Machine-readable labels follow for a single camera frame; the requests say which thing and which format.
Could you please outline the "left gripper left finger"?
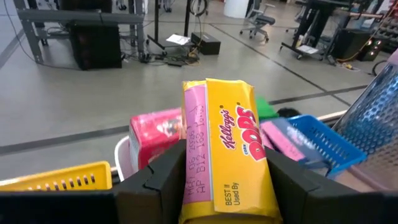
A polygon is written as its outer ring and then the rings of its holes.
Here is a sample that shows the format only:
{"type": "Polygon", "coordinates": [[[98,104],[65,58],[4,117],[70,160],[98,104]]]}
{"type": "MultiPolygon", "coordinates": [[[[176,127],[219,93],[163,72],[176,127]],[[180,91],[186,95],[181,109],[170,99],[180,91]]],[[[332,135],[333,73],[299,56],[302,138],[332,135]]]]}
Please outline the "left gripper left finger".
{"type": "Polygon", "coordinates": [[[2,192],[0,224],[177,224],[185,157],[180,140],[111,190],[2,192]]]}

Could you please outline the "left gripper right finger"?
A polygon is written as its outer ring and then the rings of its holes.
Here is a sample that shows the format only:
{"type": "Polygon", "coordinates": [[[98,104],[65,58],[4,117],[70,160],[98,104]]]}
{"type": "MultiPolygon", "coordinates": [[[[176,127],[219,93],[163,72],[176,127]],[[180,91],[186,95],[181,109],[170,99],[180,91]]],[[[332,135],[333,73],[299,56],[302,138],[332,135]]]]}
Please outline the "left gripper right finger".
{"type": "Polygon", "coordinates": [[[284,224],[398,224],[398,191],[358,192],[266,149],[284,224]]]}

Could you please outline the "red cereal box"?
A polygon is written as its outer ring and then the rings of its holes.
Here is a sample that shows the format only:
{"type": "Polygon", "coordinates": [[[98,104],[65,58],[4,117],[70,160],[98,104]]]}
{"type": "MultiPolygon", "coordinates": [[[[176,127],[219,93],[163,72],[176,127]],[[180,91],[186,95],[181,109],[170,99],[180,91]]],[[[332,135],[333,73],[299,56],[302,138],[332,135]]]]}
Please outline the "red cereal box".
{"type": "Polygon", "coordinates": [[[132,116],[129,148],[138,169],[143,169],[180,139],[182,110],[173,108],[132,116]]]}

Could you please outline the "purple Raisin Bran box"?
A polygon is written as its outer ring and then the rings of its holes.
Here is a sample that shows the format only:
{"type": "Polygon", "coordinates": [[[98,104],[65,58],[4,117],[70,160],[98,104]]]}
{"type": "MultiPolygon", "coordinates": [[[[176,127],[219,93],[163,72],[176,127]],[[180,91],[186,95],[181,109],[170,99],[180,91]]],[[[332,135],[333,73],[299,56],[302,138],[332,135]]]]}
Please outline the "purple Raisin Bran box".
{"type": "Polygon", "coordinates": [[[283,155],[295,161],[305,158],[296,145],[272,121],[262,123],[261,130],[269,142],[273,143],[274,150],[280,151],[283,155]]]}

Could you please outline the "yellow Corn Pops box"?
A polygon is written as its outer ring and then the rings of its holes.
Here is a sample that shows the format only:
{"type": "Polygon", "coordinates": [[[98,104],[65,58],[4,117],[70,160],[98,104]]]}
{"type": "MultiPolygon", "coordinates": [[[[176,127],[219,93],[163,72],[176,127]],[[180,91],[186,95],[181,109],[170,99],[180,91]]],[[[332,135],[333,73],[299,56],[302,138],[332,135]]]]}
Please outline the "yellow Corn Pops box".
{"type": "Polygon", "coordinates": [[[186,178],[179,224],[282,224],[253,86],[189,81],[183,99],[186,178]]]}

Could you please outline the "green cereal box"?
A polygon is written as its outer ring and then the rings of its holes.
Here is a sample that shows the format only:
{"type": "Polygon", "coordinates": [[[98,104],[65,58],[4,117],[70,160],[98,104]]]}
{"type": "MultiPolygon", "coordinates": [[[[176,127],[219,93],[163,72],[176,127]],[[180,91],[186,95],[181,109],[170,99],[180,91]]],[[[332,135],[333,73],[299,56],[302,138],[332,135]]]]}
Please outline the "green cereal box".
{"type": "Polygon", "coordinates": [[[260,121],[277,118],[279,116],[273,107],[261,96],[256,97],[256,106],[260,121]]]}

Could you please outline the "white plastic basket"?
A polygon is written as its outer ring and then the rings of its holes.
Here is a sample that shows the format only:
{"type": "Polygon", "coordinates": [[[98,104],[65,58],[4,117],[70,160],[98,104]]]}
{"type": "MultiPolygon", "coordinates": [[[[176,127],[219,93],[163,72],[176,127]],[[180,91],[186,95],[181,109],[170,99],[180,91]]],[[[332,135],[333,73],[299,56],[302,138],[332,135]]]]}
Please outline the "white plastic basket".
{"type": "Polygon", "coordinates": [[[137,167],[137,156],[130,150],[129,136],[120,139],[116,144],[114,148],[114,160],[121,182],[139,170],[137,167]]]}

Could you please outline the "blue plastic basket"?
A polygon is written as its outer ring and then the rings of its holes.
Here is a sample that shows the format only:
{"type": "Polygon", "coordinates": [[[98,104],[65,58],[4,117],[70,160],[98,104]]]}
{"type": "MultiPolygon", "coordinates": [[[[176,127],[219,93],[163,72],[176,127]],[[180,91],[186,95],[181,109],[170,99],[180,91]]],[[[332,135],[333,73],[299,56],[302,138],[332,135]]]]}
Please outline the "blue plastic basket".
{"type": "Polygon", "coordinates": [[[287,121],[330,163],[331,169],[327,175],[329,179],[334,179],[346,169],[366,159],[364,152],[312,115],[294,116],[287,121]]]}

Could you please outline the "yellow plastic basket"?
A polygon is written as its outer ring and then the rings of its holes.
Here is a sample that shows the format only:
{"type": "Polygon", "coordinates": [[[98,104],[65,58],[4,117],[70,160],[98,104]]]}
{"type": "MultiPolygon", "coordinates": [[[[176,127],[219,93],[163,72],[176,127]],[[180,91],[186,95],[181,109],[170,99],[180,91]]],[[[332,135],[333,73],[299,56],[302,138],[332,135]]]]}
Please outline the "yellow plastic basket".
{"type": "Polygon", "coordinates": [[[2,192],[108,190],[112,186],[111,167],[106,161],[0,180],[0,191],[2,192]]]}

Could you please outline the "white paper sheet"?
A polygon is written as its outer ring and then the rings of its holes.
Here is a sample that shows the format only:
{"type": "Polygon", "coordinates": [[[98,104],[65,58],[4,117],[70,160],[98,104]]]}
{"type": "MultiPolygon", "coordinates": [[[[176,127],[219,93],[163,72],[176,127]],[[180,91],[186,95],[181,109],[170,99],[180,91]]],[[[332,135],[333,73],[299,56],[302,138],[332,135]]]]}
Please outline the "white paper sheet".
{"type": "Polygon", "coordinates": [[[319,51],[318,49],[308,45],[301,45],[300,47],[297,47],[297,50],[309,55],[316,54],[319,51]]]}
{"type": "Polygon", "coordinates": [[[190,38],[182,35],[172,34],[166,39],[166,41],[177,45],[185,45],[190,42],[190,38]]]}

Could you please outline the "large black equipment box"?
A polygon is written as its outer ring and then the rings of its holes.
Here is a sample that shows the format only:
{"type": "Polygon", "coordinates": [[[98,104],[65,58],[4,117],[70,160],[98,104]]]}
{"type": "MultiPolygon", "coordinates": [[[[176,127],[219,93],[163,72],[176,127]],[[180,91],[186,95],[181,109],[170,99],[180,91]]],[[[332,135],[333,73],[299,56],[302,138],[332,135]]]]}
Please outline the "large black equipment box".
{"type": "Polygon", "coordinates": [[[81,70],[122,67],[118,26],[86,26],[70,22],[68,33],[73,57],[81,70]]]}

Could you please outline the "black box with lights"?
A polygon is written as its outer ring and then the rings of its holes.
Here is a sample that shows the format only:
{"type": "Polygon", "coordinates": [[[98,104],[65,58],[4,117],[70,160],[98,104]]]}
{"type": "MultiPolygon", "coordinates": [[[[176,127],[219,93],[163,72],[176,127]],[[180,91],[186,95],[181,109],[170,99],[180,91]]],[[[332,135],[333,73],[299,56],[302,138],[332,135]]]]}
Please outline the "black box with lights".
{"type": "Polygon", "coordinates": [[[372,36],[372,32],[343,29],[337,36],[331,56],[340,60],[373,61],[386,43],[386,39],[372,36]]]}

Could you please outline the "small black box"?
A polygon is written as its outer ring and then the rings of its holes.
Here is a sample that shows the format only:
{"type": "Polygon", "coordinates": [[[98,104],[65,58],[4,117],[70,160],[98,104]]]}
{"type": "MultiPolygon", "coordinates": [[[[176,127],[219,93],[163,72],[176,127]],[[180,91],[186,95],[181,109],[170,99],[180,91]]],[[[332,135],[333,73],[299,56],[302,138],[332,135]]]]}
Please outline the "small black box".
{"type": "Polygon", "coordinates": [[[191,41],[203,55],[218,55],[221,42],[206,32],[192,32],[191,41]]]}

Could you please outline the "storage shelf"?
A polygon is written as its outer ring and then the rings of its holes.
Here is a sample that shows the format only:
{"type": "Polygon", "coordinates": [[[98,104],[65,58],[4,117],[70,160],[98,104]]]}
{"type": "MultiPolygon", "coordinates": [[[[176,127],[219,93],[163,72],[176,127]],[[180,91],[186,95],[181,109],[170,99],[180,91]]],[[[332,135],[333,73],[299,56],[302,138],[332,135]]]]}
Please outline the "storage shelf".
{"type": "Polygon", "coordinates": [[[390,16],[384,19],[377,32],[385,42],[382,51],[392,54],[398,48],[398,16],[390,16]]]}

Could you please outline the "black wheeled cart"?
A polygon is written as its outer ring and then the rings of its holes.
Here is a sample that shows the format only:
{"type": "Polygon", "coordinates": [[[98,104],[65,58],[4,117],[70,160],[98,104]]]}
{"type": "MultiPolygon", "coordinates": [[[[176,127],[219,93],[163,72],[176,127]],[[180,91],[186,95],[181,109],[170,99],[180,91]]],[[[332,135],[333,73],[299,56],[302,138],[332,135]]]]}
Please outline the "black wheeled cart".
{"type": "Polygon", "coordinates": [[[300,25],[294,34],[291,44],[282,42],[280,49],[289,49],[297,54],[297,60],[304,56],[313,57],[322,61],[326,57],[324,50],[320,50],[316,54],[305,54],[297,50],[301,45],[308,45],[317,49],[318,42],[324,31],[329,17],[338,7],[349,7],[350,0],[306,0],[305,10],[300,21],[300,25]]]}

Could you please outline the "grey office chair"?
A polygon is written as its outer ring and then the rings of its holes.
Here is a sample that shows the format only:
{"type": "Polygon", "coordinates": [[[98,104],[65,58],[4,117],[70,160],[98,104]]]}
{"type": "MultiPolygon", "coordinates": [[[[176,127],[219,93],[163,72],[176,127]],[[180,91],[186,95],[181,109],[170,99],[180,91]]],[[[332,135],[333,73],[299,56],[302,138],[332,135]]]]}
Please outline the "grey office chair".
{"type": "Polygon", "coordinates": [[[262,0],[252,0],[252,4],[249,8],[248,13],[246,14],[245,21],[249,22],[252,27],[242,28],[239,31],[239,35],[242,35],[244,31],[249,32],[249,38],[253,39],[257,33],[260,33],[264,36],[264,42],[268,43],[269,35],[266,30],[262,28],[266,25],[274,25],[275,18],[267,16],[266,11],[270,7],[275,7],[273,4],[264,3],[263,10],[260,9],[262,0]]]}

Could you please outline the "grey metal table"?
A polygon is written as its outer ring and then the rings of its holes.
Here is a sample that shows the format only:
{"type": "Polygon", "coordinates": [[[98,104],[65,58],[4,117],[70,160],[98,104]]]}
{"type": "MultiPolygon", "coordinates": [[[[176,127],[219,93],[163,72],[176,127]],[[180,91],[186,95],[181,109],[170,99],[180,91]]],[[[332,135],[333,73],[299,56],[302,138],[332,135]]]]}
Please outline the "grey metal table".
{"type": "Polygon", "coordinates": [[[108,12],[65,11],[38,9],[36,0],[13,0],[18,18],[29,43],[31,55],[28,57],[39,65],[44,64],[39,45],[41,40],[51,39],[50,35],[41,34],[36,25],[46,22],[81,22],[84,25],[119,25],[128,24],[133,34],[129,35],[131,44],[136,46],[137,57],[141,62],[146,60],[144,38],[144,10],[142,0],[128,0],[128,13],[115,14],[108,12]]]}

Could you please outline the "white cylindrical bin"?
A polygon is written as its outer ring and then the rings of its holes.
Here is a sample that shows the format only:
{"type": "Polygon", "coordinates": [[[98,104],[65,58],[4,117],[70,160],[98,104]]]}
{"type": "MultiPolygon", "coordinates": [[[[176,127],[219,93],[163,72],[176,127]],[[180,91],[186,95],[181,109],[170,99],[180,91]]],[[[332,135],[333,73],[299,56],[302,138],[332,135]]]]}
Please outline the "white cylindrical bin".
{"type": "Polygon", "coordinates": [[[223,14],[235,19],[244,19],[249,0],[224,0],[223,14]]]}

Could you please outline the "black metal stand frame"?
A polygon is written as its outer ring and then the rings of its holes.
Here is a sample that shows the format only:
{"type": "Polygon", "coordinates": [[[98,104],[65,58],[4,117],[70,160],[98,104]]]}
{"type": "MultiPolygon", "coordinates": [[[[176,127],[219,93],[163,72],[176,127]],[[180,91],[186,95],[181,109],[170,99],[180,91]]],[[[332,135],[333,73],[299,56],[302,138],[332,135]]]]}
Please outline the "black metal stand frame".
{"type": "MultiPolygon", "coordinates": [[[[185,0],[186,8],[185,8],[185,20],[184,20],[184,30],[183,36],[188,37],[189,30],[189,22],[190,22],[190,6],[191,0],[185,0]]],[[[149,45],[150,43],[158,46],[164,53],[166,53],[167,48],[175,48],[175,47],[190,47],[191,44],[188,42],[184,45],[180,45],[174,42],[169,42],[166,39],[159,38],[159,19],[160,19],[160,0],[155,0],[155,9],[154,9],[154,36],[147,34],[147,39],[145,40],[145,44],[149,45]]]]}

